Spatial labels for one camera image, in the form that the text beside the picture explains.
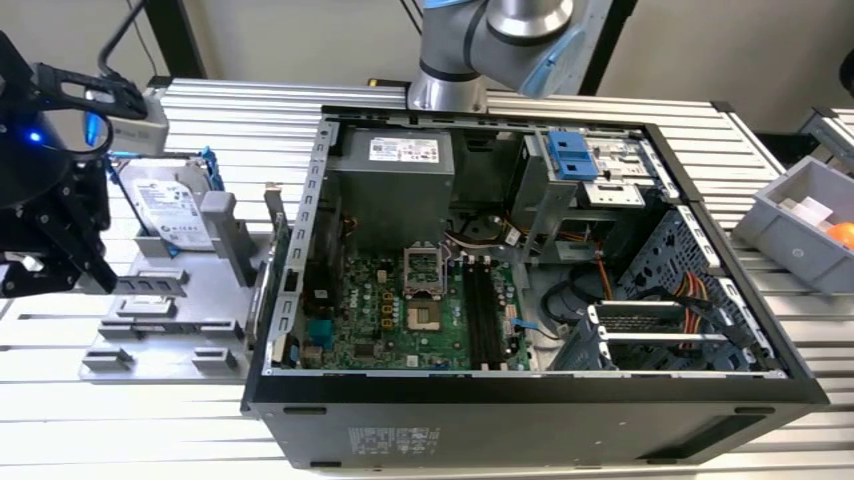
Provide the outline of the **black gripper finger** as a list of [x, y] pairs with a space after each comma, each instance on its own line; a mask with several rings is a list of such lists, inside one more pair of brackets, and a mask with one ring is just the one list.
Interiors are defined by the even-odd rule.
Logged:
[[82, 212], [74, 227], [78, 236], [99, 234], [111, 226], [107, 166], [109, 162], [101, 159], [73, 167], [74, 197]]
[[103, 258], [101, 233], [78, 236], [82, 215], [74, 188], [55, 187], [29, 202], [2, 209], [2, 296], [66, 292], [82, 278], [85, 291], [110, 294], [119, 276]]

